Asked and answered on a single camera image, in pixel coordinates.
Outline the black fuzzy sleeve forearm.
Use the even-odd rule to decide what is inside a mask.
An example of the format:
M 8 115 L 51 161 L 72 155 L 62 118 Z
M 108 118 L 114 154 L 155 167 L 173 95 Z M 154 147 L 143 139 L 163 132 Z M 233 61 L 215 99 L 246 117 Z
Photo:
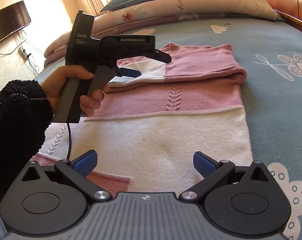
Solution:
M 37 81 L 13 80 L 0 91 L 0 202 L 38 152 L 53 111 Z

